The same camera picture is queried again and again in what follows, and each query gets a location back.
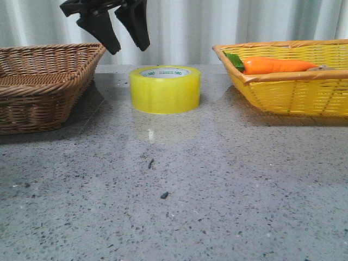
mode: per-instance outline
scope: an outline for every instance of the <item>basket rim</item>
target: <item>basket rim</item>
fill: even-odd
[[[0,85],[0,94],[2,96],[10,97],[10,96],[18,96],[18,93],[23,91],[22,95],[25,96],[25,89],[30,87],[30,96],[35,94],[53,94],[62,89],[71,86],[71,82],[75,81],[79,75],[86,74],[85,71],[89,70],[92,66],[93,61],[96,57],[101,57],[106,48],[100,42],[89,42],[89,43],[66,43],[66,44],[53,44],[53,45],[32,45],[32,46],[18,46],[18,47],[4,47],[0,48],[0,52],[11,52],[13,50],[25,52],[34,49],[60,49],[60,48],[69,48],[69,47],[90,47],[96,46],[97,49],[90,55],[85,63],[79,66],[74,72],[71,72],[70,75],[63,78],[61,81],[50,84],[21,84],[21,85]]]
[[[226,70],[233,76],[237,77],[244,85],[252,82],[282,82],[288,80],[317,80],[317,79],[347,79],[348,70],[332,70],[332,71],[305,71],[305,72],[277,72],[268,74],[249,74],[245,75],[238,71],[231,61],[223,53],[223,49],[233,47],[289,47],[297,48],[311,45],[341,45],[348,44],[348,39],[336,40],[296,40],[296,41],[274,41],[274,42],[248,42],[235,45],[214,45],[213,50],[218,58],[224,64]]]

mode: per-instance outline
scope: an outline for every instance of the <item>gray speckled surface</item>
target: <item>gray speckled surface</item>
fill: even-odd
[[[348,119],[260,113],[195,67],[192,111],[136,111],[135,67],[99,66],[62,129],[0,136],[0,260],[348,260]]]

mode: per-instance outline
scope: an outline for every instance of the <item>yellow tape roll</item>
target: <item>yellow tape roll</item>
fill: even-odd
[[[129,74],[135,109],[146,113],[172,114],[196,108],[200,103],[201,73],[185,66],[153,66]]]

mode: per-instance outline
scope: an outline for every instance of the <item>wicker basket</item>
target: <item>wicker basket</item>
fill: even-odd
[[[0,48],[0,134],[60,128],[104,52],[100,43]]]
[[[348,116],[348,40],[216,45],[234,86],[262,111],[287,115]],[[337,70],[245,75],[224,55],[301,59]]]

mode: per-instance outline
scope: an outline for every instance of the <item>carrot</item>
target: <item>carrot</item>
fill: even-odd
[[[244,74],[264,74],[272,72],[301,72],[317,67],[302,60],[279,60],[268,57],[248,57],[244,60]]]

